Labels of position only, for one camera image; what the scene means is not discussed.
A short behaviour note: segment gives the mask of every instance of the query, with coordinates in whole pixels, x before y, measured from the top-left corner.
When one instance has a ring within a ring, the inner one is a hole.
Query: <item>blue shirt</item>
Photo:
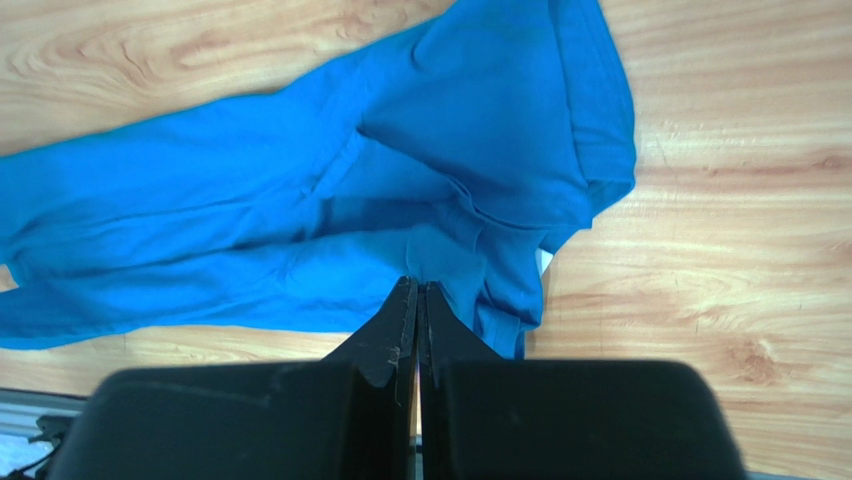
[[[0,160],[0,346],[151,325],[353,331],[442,282],[506,357],[534,252],[634,184],[633,107],[593,0],[460,0],[287,88]]]

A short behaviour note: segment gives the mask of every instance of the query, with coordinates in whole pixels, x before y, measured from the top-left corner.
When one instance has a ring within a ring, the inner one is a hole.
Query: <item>blue cloth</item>
[[[460,0],[270,95],[0,160],[0,346],[150,325],[353,331],[438,280],[498,353],[534,260],[633,187],[633,107],[592,0]]]

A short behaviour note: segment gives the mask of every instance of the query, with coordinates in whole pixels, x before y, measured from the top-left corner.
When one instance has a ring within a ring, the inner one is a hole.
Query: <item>wooden table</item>
[[[0,154],[283,86],[448,3],[0,0]],[[557,255],[530,356],[683,360],[751,469],[852,478],[852,6],[603,8],[638,187]],[[343,338],[149,328],[0,351],[0,386],[87,394],[119,368],[319,357]]]

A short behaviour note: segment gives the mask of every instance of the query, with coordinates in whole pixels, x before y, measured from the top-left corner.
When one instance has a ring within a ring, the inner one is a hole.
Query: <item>wood grain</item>
[[[0,152],[276,88],[447,4],[0,0]],[[602,6],[638,186],[556,256],[530,356],[687,362],[751,469],[852,478],[852,8]],[[0,350],[0,386],[87,394],[119,368],[315,358],[343,338],[149,328]]]

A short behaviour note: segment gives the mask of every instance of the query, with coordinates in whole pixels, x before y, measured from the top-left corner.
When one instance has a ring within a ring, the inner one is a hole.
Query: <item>black cable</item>
[[[24,473],[27,470],[35,468],[35,467],[41,465],[42,463],[50,460],[50,457],[52,457],[54,453],[56,453],[55,448],[53,450],[51,450],[47,455],[41,457],[41,459],[36,460],[35,462],[33,462],[29,465],[24,465],[23,467],[16,468],[16,469],[12,470],[11,472],[9,472],[9,475],[6,475],[5,477],[0,477],[0,480],[24,480],[24,479],[27,478],[26,476],[24,476]]]

